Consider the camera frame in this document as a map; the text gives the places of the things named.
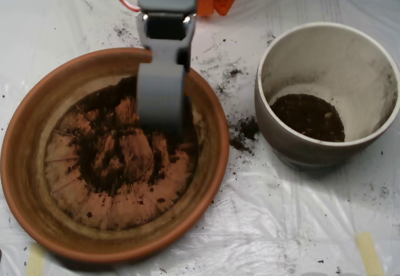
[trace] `gray gripper finger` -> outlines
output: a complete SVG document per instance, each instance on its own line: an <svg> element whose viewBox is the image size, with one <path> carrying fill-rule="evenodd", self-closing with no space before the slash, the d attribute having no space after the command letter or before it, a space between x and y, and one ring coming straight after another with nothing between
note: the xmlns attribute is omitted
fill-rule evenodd
<svg viewBox="0 0 400 276"><path fill-rule="evenodd" d="M137 113L141 127L181 134L185 73L184 66L173 62L140 64Z"/></svg>

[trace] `pot rim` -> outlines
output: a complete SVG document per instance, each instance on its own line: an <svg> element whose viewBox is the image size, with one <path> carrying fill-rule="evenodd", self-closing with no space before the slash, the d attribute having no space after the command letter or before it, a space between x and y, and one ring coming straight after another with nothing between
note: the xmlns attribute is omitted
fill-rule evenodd
<svg viewBox="0 0 400 276"><path fill-rule="evenodd" d="M380 127L378 128L376 131L374 131L372 134L363 137L361 139L358 140L352 140L350 142L326 142L323 140L317 140L317 139L312 139L308 136L305 136L303 134L300 134L298 132L296 132L295 130L291 129L289 126L287 126L285 123L283 123L280 118L277 117L277 115L275 115L275 113L273 112L273 110L271 109L271 107L269 106L265 95L263 93L263 86L261 83L261 71L264 65L264 62L269 54L269 52L273 49L273 47L279 42L281 41L284 37L286 37L289 34L292 34L294 32L297 32L299 30L302 29L306 29L306 28L312 28L312 27L331 27L331 28L338 28L338 29L344 29L347 30L349 32L353 32L359 36L362 36L363 38L365 38L366 40L368 40L372 45L374 45L375 47L377 47L386 57L386 59L389 61L390 65L393 68L393 72L394 72L394 77L396 78L396 82L397 82L397 100L396 100L396 105L394 106L394 109L391 113L391 115L389 116L389 118L386 120L386 122ZM362 31L359 31L358 29L355 29L353 27L344 25L344 24L340 24L340 23L333 23L333 22L310 22L310 23L305 23L299 26L296 26L284 33L282 33L281 35L279 35L275 40L273 40L273 42L268 46L267 50L265 51L265 53L262 55L262 58L260 60L260 63L258 65L258 69L257 69L257 76L256 76L256 82L258 84L258 94L261 96L261 100L262 103L264 105L264 107L267 109L267 111L270 113L270 115L272 115L272 117L274 118L274 120L282 127L284 128L286 131L290 132L292 135L298 137L299 139L306 141L306 142L310 142L313 144L317 144L317 145L323 145L323 146L328 146L328 147L351 147L351 146L355 146L355 145L360 145L360 144L364 144L366 142L372 141L376 138L378 138L383 132L385 132L388 127L393 123L394 119L396 118L399 110L400 110L400 72L399 69L396 65L396 63L394 62L393 58L391 57L391 55L387 52L387 50L385 50L385 48L382 47L382 45L380 45L380 43L378 43L375 39L373 39L372 37L368 36L367 34L363 33Z"/></svg>
<svg viewBox="0 0 400 276"><path fill-rule="evenodd" d="M200 200L196 208L175 229L166 233L157 240L131 250L124 250L121 252L115 252L111 254L90 254L86 252L72 250L40 234L36 230L35 226L29 224L28 221L25 219L22 211L20 211L20 209L16 205L16 201L14 200L14 197L11 193L10 180L9 180L11 176L8 174L9 164L8 164L7 154L9 154L9 150L12 148L10 140L11 137L13 136L15 128L14 126L17 123L20 123L20 120L22 119L21 113L23 111L23 108L27 104L32 102L35 96L41 93L42 87L52 78L56 77L60 71L68 69L68 67L70 67L71 65L81 64L82 62L85 62L88 59L107 56L111 54L136 54L137 56L150 56L150 53L148 51L139 48L127 47L127 48L105 49L101 51L91 52L83 56L79 56L50 72L28 92L26 97L22 100L22 102L16 109L14 115L11 118L6 134L4 136L4 141L1 150L1 158L0 158L0 165L1 165L0 176L1 176L1 183L4 195L6 197L6 201L8 203L9 208L11 209L12 214L15 216L16 220L21 225L21 227L36 242L45 246L47 249L54 252L55 254L67 257L69 259L77 260L80 262L88 262L94 264L111 264L111 263L123 262L126 260L141 259L143 257L146 257L150 254L157 252L158 250L161 250L162 248L166 247L167 245L173 243L175 240L180 238L198 221L200 217L203 216L204 212L213 201L213 198L217 194L218 188L223 180L226 166L228 164L228 155L229 155L228 122L226 121L222 105L219 102L217 95L210 87L210 85L200 76L200 74L192 70L193 71L192 79L196 82L198 86L201 86L207 92L211 102L214 105L214 109L217 112L218 128L220 133L222 134L219 139L221 144L221 152L219 154L219 162L217 163L216 173L210 183L209 189L206 191L204 195L204 198Z"/></svg>

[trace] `spilled soil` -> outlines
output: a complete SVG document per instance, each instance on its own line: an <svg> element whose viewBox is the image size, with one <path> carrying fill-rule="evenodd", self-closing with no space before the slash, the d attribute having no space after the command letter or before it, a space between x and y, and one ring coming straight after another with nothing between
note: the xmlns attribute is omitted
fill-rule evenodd
<svg viewBox="0 0 400 276"><path fill-rule="evenodd" d="M231 136L230 145L238 151L248 151L253 154L253 150L248 147L247 139L256 140L255 135L259 132L255 117L240 119L236 126L231 126L235 135Z"/></svg>

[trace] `white plastic sheet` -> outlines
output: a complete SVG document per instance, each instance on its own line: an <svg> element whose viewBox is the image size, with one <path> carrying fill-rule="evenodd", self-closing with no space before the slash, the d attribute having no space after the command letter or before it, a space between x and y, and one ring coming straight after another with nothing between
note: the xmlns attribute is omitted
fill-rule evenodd
<svg viewBox="0 0 400 276"><path fill-rule="evenodd" d="M0 12L1 142L47 73L87 52L140 44L135 14L118 0L0 0ZM271 40L311 21L356 27L400 64L400 0L237 0L228 16L198 20L192 47L192 66L230 124L254 115L254 77ZM258 135L246 142L254 156L231 148L220 191L193 229L147 260L101 272L49 252L38 260L1 192L0 275L366 275L361 232L371 233L385 275L400 274L399 131L396 119L369 149L318 175L286 167Z"/></svg>

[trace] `soil in pot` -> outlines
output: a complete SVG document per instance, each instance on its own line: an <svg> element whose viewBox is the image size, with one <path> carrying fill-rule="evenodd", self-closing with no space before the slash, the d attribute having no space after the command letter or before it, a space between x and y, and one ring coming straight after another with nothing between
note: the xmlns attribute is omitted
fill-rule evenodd
<svg viewBox="0 0 400 276"><path fill-rule="evenodd" d="M144 131L136 114L136 78L73 105L47 142L47 187L75 221L100 230L144 225L181 198L196 170L199 146L191 105L182 137Z"/></svg>
<svg viewBox="0 0 400 276"><path fill-rule="evenodd" d="M334 106L307 94L288 94L276 99L272 111L295 131L317 140L344 142L344 127Z"/></svg>

